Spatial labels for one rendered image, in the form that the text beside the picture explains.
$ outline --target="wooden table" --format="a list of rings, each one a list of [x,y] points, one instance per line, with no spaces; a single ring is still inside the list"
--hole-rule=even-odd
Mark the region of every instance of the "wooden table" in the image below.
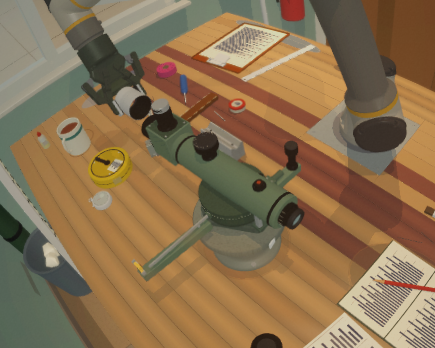
[[[308,52],[249,83],[239,78],[292,53],[279,44],[240,74],[196,62],[191,56],[237,26],[224,14],[141,59],[149,96],[165,97],[183,114],[213,91],[219,100],[191,122],[209,122],[245,142],[243,158],[272,175],[286,164],[283,144],[299,144],[302,172],[285,189],[306,212],[301,226],[285,230],[274,261],[252,272],[220,265],[200,242],[149,282],[132,265],[159,253],[192,225],[200,179],[162,157],[151,158],[141,122],[110,109],[82,109],[86,96],[45,121],[12,146],[14,156],[42,210],[77,268],[135,347],[250,347],[270,332],[286,347],[300,348],[343,310],[336,303],[395,239],[435,266],[435,93],[396,77],[404,116],[420,127],[380,176],[307,135],[346,90],[331,49],[315,43]],[[178,73],[158,79],[160,63],[175,62]],[[179,75],[189,81],[187,106]],[[228,101],[244,98],[246,111],[228,112]],[[56,126],[78,117],[92,139],[79,157],[64,152]],[[41,131],[51,147],[36,139]],[[92,208],[101,189],[87,166],[100,150],[117,146],[134,163],[129,179],[110,189],[112,206]],[[370,330],[383,347],[390,347]]]

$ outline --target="pink tape roll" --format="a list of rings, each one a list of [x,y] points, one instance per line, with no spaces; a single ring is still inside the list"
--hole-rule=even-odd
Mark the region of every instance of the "pink tape roll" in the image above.
[[[171,62],[159,65],[156,70],[159,78],[167,78],[177,73],[177,67]]]

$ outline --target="green tube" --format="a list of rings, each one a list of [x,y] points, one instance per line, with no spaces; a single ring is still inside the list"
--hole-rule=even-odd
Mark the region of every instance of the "green tube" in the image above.
[[[0,204],[0,236],[21,253],[30,233]]]

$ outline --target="clipboard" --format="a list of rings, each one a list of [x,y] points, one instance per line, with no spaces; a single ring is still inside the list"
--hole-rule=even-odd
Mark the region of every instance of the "clipboard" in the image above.
[[[289,35],[282,30],[244,23],[201,50],[193,59],[241,73]]]

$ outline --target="yellow round container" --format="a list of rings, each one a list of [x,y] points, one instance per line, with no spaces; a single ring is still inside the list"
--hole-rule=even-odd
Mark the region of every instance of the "yellow round container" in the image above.
[[[91,180],[101,188],[113,188],[127,180],[132,161],[122,148],[107,148],[99,152],[88,166]]]

